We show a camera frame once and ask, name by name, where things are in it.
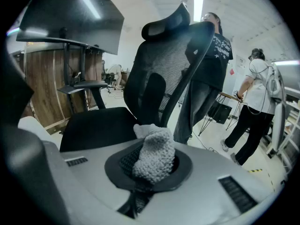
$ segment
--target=small table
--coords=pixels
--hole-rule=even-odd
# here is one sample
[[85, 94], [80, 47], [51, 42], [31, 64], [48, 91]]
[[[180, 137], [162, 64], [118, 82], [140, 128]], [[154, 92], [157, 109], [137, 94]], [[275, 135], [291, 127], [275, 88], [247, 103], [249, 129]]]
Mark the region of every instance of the small table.
[[233, 99], [233, 100], [235, 100], [235, 101], [238, 102], [238, 104], [237, 104], [237, 106], [236, 106], [236, 108], [235, 108], [234, 114], [233, 114], [233, 116], [232, 116], [232, 118], [231, 118], [231, 120], [230, 120], [230, 122], [229, 122], [229, 124], [228, 124], [228, 126], [227, 126], [227, 128], [226, 128], [226, 131], [227, 131], [230, 127], [232, 127], [232, 126], [237, 122], [237, 120], [236, 120], [233, 124], [231, 124], [232, 121], [233, 121], [233, 117], [235, 116], [237, 110], [239, 110], [239, 114], [240, 114], [240, 111], [241, 111], [241, 102], [240, 102], [236, 97], [234, 97], [234, 96], [232, 96], [232, 95], [229, 95], [229, 94], [220, 92], [219, 96], [218, 96], [217, 99], [216, 99], [216, 101], [219, 103], [219, 105], [218, 105], [217, 107], [215, 107], [215, 109], [214, 109], [214, 111], [213, 111], [213, 114], [214, 114], [213, 117], [210, 118], [210, 119], [208, 119], [206, 122], [204, 121], [204, 123], [202, 124], [202, 127], [201, 127], [201, 129], [200, 129], [200, 133], [199, 133], [198, 136], [200, 136], [200, 134], [207, 128], [207, 126], [208, 126], [208, 125], [210, 124], [210, 122], [213, 120], [214, 116], [216, 115], [216, 113], [217, 113], [218, 110], [220, 109], [221, 105], [223, 104], [225, 98], [230, 98], [230, 99]]

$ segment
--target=black t-shirt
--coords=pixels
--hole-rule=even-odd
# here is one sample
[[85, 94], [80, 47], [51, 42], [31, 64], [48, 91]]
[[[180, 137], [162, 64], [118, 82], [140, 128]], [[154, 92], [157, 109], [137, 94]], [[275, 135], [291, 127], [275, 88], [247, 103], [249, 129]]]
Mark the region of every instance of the black t-shirt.
[[215, 33], [211, 45], [192, 77], [222, 91], [227, 63], [233, 59], [230, 42], [221, 34]]

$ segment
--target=black pants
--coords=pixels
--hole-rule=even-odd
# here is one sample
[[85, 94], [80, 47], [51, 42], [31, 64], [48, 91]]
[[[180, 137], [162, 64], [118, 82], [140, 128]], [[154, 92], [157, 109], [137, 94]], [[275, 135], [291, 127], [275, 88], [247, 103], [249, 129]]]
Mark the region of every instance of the black pants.
[[202, 120], [220, 91], [203, 82], [191, 81], [174, 131], [174, 141], [187, 144], [193, 126]]
[[[259, 112], [251, 107], [249, 107], [249, 109], [253, 113]], [[273, 117], [273, 114], [264, 112], [261, 112], [259, 115], [253, 115], [248, 110], [246, 105], [243, 106], [236, 127], [233, 129], [229, 137], [225, 139], [225, 144], [227, 147], [233, 148], [244, 132], [250, 128], [247, 142], [235, 155], [235, 158], [240, 165], [243, 165], [246, 160], [255, 152], [259, 145], [260, 139], [262, 138], [266, 128], [269, 127]]]

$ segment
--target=chair headrest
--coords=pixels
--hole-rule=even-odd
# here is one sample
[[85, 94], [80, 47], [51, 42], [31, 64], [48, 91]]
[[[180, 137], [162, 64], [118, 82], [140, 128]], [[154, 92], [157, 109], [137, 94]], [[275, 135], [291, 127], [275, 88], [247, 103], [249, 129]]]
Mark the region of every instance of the chair headrest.
[[142, 29], [142, 38], [147, 41], [155, 40], [162, 36], [169, 36], [187, 28], [189, 24], [190, 15], [186, 4], [183, 2], [170, 16], [162, 20], [146, 24]]

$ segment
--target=vent slot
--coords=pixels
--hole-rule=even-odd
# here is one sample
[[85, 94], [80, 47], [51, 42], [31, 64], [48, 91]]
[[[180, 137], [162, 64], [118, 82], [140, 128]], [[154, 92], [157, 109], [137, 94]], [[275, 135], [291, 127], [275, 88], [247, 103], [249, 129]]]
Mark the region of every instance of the vent slot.
[[81, 163], [85, 163], [88, 160], [85, 157], [75, 157], [75, 158], [70, 158], [70, 159], [65, 159], [65, 162], [69, 167], [79, 165]]
[[257, 205], [257, 202], [237, 183], [233, 177], [219, 179], [222, 187], [230, 196], [241, 213], [247, 212]]

